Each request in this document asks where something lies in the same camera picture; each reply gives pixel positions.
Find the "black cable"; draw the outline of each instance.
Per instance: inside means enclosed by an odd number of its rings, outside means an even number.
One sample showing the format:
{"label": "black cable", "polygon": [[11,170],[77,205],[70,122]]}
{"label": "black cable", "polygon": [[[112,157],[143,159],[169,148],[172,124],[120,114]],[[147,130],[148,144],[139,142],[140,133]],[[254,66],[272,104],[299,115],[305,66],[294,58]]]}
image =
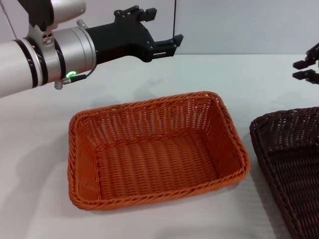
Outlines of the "black cable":
{"label": "black cable", "polygon": [[175,36],[175,23],[176,23],[176,5],[177,5],[177,0],[174,0],[174,23],[173,23],[173,39]]}

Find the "brown wicker basket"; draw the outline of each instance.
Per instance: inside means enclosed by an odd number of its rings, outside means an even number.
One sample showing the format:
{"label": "brown wicker basket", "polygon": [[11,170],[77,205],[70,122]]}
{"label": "brown wicker basket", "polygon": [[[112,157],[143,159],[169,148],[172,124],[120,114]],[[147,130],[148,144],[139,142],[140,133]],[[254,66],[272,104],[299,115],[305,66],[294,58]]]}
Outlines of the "brown wicker basket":
{"label": "brown wicker basket", "polygon": [[255,119],[258,162],[294,239],[319,239],[319,108]]}
{"label": "brown wicker basket", "polygon": [[240,182],[250,163],[218,95],[190,93],[76,114],[69,195],[84,210],[194,196]]}

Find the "white table surface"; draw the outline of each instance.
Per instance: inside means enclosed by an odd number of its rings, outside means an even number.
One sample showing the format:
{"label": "white table surface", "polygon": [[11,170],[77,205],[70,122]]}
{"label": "white table surface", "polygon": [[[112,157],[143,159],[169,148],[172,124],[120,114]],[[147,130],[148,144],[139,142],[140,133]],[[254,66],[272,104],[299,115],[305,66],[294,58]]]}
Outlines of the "white table surface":
{"label": "white table surface", "polygon": [[[265,113],[319,105],[319,86],[291,77],[302,55],[133,57],[98,66],[87,80],[0,99],[1,239],[289,238],[258,166],[250,122]],[[86,212],[68,196],[68,124],[79,111],[196,91],[224,100],[251,157],[235,187],[201,196]]]}

